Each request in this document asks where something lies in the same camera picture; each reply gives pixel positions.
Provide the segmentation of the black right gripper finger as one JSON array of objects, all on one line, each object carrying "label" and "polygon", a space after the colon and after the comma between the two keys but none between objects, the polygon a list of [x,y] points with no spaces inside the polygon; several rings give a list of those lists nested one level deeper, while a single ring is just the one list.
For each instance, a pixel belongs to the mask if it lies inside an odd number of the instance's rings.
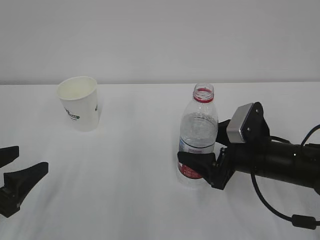
[{"label": "black right gripper finger", "polygon": [[218,123],[218,132],[215,141],[219,144],[222,144],[223,146],[228,146],[230,144],[230,140],[227,134],[227,127],[230,121],[230,119],[227,119]]},{"label": "black right gripper finger", "polygon": [[[209,184],[216,187],[216,174],[218,163],[215,153],[197,154],[179,151],[177,153],[178,172],[183,184],[188,187],[200,187],[203,184]],[[188,170],[194,171],[200,178],[188,176]]]}]

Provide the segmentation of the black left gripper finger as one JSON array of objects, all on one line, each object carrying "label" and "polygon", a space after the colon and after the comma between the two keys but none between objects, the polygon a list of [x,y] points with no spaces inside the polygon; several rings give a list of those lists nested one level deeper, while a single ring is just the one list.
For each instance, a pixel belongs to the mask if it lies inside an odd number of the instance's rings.
[{"label": "black left gripper finger", "polygon": [[12,163],[19,156],[19,146],[0,148],[0,168]]},{"label": "black left gripper finger", "polygon": [[40,162],[23,170],[4,173],[3,193],[9,198],[24,200],[48,172],[49,163]]}]

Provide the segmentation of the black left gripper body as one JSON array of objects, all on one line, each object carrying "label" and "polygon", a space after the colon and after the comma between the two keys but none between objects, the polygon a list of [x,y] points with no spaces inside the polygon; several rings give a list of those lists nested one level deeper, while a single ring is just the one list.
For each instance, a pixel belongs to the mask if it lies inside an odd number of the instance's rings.
[{"label": "black left gripper body", "polygon": [[0,188],[0,214],[6,218],[11,217],[20,210],[17,193],[3,186]]}]

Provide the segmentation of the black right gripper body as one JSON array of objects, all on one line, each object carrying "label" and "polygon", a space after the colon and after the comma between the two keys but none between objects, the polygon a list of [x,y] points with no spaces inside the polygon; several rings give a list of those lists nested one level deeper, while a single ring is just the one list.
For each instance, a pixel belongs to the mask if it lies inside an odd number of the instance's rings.
[{"label": "black right gripper body", "polygon": [[235,172],[247,172],[246,155],[243,153],[247,144],[231,143],[227,136],[217,136],[216,142],[225,147],[220,149],[217,159],[212,163],[210,185],[214,189],[224,190]]}]

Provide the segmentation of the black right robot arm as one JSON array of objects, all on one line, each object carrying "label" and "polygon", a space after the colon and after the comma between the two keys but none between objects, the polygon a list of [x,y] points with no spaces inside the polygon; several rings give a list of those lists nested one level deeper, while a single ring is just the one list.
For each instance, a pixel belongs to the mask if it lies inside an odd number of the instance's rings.
[{"label": "black right robot arm", "polygon": [[214,189],[224,190],[234,172],[278,180],[320,192],[320,147],[275,141],[263,135],[257,143],[230,143],[225,120],[218,124],[217,142],[225,147],[214,153],[180,151],[179,163],[198,173]]}]

